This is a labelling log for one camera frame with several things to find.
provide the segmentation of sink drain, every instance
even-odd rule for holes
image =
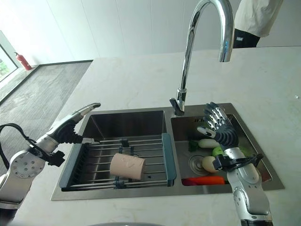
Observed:
[[[202,161],[203,161],[203,156],[202,155],[194,155],[189,159],[189,167],[197,175],[200,176],[207,176],[209,174],[208,171],[206,171],[202,167]]]

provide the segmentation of sink drying rack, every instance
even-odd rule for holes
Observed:
[[[59,186],[62,191],[172,186],[176,178],[170,135],[121,137],[74,145]],[[110,175],[114,154],[145,159],[140,181]]]

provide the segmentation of floor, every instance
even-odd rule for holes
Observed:
[[[29,71],[20,67],[12,72],[8,77],[0,81],[0,105],[3,103],[22,83],[26,81],[27,76],[37,69],[37,66]]]
[[[91,62],[42,66],[0,105],[0,125],[13,122],[38,139],[50,128]],[[10,158],[27,147],[14,128],[1,132],[1,146]],[[0,160],[0,175],[7,170]]]

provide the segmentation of white countertop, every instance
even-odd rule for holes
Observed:
[[[301,47],[194,52],[186,105],[231,102],[273,165],[285,189],[268,191],[274,226],[301,225]],[[101,102],[97,110],[170,106],[181,78],[183,53],[97,58],[60,112]],[[68,155],[71,145],[58,150]],[[46,166],[12,225],[84,226],[135,221],[166,226],[240,225],[232,194],[51,201],[63,166]]]

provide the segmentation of faucet spout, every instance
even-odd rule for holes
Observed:
[[[212,3],[220,17],[221,22],[221,46],[219,62],[230,61],[233,48],[234,19],[232,7],[229,0],[201,0],[194,9],[187,34],[186,51],[182,69],[182,79],[180,87],[177,90],[177,98],[171,98],[169,101],[174,108],[175,115],[184,115],[184,106],[186,98],[186,81],[189,70],[191,52],[193,48],[194,37],[198,26],[198,20],[207,5]]]

